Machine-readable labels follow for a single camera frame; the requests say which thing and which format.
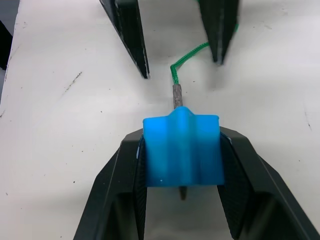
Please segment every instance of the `blue plastic block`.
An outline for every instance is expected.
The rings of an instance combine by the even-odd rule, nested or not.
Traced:
[[[177,107],[143,120],[147,187],[223,185],[219,117]]]

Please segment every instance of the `green string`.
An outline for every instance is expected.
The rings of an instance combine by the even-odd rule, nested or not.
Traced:
[[[201,51],[202,49],[204,49],[208,46],[209,46],[208,42],[202,43],[201,45],[199,45],[195,49],[193,49],[191,52],[189,52],[188,54],[186,54],[182,58],[180,58],[176,63],[174,63],[170,66],[173,84],[179,84],[177,67],[184,64],[188,59],[192,58],[196,53],[198,53],[199,51]]]

